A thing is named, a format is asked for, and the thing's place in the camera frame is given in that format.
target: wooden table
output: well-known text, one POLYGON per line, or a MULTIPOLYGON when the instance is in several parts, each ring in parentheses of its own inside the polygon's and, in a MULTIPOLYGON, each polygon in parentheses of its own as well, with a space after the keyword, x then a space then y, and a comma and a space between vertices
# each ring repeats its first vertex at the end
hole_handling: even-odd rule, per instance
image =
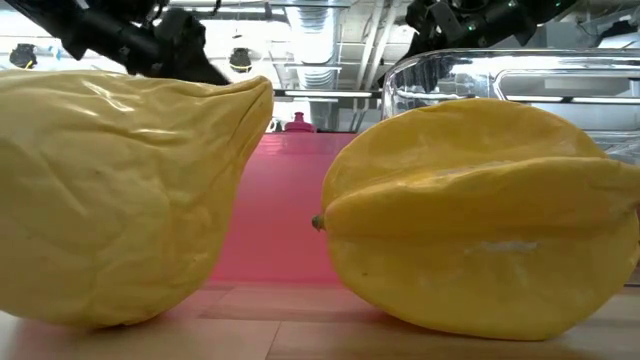
POLYGON ((539 343, 470 339, 386 316, 341 288, 210 285, 147 324, 86 333, 0 313, 0 360, 640 359, 640 288, 539 343))

